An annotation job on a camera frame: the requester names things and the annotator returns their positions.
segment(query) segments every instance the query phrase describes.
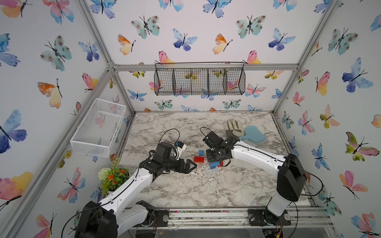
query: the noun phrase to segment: marble surface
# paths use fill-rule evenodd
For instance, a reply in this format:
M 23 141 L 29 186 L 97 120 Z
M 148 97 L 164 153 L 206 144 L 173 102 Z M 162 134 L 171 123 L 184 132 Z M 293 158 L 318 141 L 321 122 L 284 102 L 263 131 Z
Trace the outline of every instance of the marble surface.
M 179 140 L 187 145 L 181 158 L 193 160 L 199 150 L 208 149 L 199 128 L 208 127 L 225 138 L 223 123 L 232 119 L 241 121 L 244 128 L 257 126 L 267 137 L 257 148 L 287 154 L 268 112 L 137 113 L 120 163 L 135 171 L 170 128 L 178 129 Z M 177 137 L 177 131 L 169 131 L 162 141 L 173 143 Z M 171 172 L 160 175 L 131 204 L 145 200 L 156 207 L 266 206 L 276 191 L 276 178 L 245 161 L 232 159 L 228 167 L 213 170 L 206 158 L 205 161 L 205 164 L 197 163 L 198 167 L 190 174 Z M 310 203 L 301 196 L 297 205 Z

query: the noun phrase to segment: white wire basket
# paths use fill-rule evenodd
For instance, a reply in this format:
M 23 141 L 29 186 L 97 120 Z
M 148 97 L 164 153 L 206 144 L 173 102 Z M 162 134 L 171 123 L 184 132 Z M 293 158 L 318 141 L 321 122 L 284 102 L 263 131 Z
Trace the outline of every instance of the white wire basket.
M 126 106 L 96 98 L 70 140 L 76 153 L 109 157 Z

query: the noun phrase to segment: black wire basket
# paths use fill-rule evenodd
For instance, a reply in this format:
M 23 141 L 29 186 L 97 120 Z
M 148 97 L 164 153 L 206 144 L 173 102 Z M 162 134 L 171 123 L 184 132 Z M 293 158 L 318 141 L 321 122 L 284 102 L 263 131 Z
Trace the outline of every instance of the black wire basket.
M 215 64 L 210 67 L 204 62 L 155 64 L 155 94 L 242 95 L 245 92 L 245 63 L 238 63 L 228 62 L 220 67 Z

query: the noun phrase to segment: black cable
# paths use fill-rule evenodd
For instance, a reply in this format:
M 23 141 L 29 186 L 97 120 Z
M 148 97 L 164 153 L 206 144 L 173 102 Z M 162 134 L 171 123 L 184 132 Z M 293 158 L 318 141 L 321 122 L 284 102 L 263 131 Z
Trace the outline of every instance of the black cable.
M 64 236 L 64 229 L 65 229 L 66 225 L 69 223 L 69 221 L 70 221 L 71 219 L 73 219 L 73 217 L 75 217 L 76 215 L 81 214 L 81 213 L 83 213 L 83 212 L 85 212 L 85 211 L 93 210 L 93 209 L 95 209 L 95 208 L 100 208 L 100 207 L 102 207 L 102 206 L 104 206 L 104 205 L 107 205 L 107 204 L 109 204 L 109 203 L 111 203 L 111 202 L 112 202 L 112 201 L 109 201 L 108 203 L 102 204 L 102 205 L 100 205 L 100 206 L 97 206 L 97 207 L 94 207 L 94 208 L 90 208 L 90 209 L 86 209 L 86 210 L 80 211 L 80 212 L 78 212 L 77 214 L 75 214 L 74 216 L 70 217 L 70 219 L 67 220 L 67 222 L 65 223 L 64 227 L 62 228 L 61 238 L 63 238 L 63 236 Z
M 293 202 L 293 203 L 294 203 L 294 205 L 295 205 L 295 207 L 296 207 L 296 224 L 295 224 L 294 231 L 291 233 L 291 235 L 290 235 L 288 238 L 290 238 L 290 237 L 294 234 L 294 232 L 295 232 L 295 230 L 296 230 L 296 227 L 298 226 L 298 220 L 299 220 L 299 211 L 298 211 L 298 207 L 296 206 L 296 203 L 295 203 L 295 202 Z

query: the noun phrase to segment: white flower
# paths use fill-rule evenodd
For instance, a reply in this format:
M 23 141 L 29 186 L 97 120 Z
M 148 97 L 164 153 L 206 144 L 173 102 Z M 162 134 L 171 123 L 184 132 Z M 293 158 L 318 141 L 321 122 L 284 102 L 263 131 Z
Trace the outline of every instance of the white flower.
M 109 176 L 109 172 L 111 172 L 111 168 L 103 168 L 98 172 L 98 178 L 102 181 Z

